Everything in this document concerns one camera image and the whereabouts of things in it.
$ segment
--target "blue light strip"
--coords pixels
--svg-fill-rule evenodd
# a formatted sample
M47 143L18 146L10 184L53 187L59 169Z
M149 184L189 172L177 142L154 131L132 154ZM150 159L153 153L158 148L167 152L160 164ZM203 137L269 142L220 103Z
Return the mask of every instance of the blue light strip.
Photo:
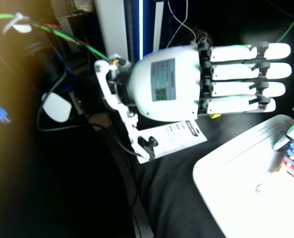
M143 1L139 0L139 59L143 59Z

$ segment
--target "white zip tie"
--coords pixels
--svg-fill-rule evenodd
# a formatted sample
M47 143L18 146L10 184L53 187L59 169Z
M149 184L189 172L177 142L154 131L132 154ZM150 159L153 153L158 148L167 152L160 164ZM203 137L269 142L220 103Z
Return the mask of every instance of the white zip tie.
M29 20L29 17L28 16L24 16L22 15L20 12L17 12L15 14L15 17L14 19L12 19L10 22L8 22L6 24L6 26L4 26L3 30L2 30L2 33L3 35L5 35L7 33L7 31L12 27L14 26L16 23L18 23L19 21L22 21L22 20Z

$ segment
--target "white cable clip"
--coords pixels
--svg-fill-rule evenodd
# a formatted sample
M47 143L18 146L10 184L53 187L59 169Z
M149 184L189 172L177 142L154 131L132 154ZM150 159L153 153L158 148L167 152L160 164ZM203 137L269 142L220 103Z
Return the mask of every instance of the white cable clip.
M29 20L29 17L22 15L20 12L17 12L15 14L14 19L12 19L10 22L7 23L6 26L4 26L4 28L2 30L3 35L5 35L7 33L7 31L11 27L14 27L14 29L16 29L19 33L27 33L27 32L30 32L32 30L32 28L31 28L31 26L29 24L26 24L26 25L29 26L29 31L27 31L27 27L26 26L24 27L24 29L23 28L20 28L20 27L15 27L15 24L18 23L19 21L22 21L22 20Z

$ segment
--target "robotic arm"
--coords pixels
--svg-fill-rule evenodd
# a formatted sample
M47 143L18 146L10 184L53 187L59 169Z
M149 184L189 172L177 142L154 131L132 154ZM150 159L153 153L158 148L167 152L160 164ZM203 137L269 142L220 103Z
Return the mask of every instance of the robotic arm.
M129 65L121 57L113 56L110 62L98 60L94 67L104 98L119 112L142 164L154 159L157 141L141 138L136 128L138 115L129 105L135 104L144 117L158 121L272 112L276 108L273 97L285 93L285 86L274 80L292 72L289 64L272 61L290 53L289 45L283 43L209 47L203 42L149 54L133 67L129 77L121 76ZM110 71L116 93L106 78Z

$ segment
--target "label sticker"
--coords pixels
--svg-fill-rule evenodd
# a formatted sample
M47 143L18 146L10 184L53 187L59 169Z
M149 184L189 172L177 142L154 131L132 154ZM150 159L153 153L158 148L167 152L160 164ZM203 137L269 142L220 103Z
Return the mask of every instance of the label sticker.
M176 99L175 59L151 64L151 91L154 102Z

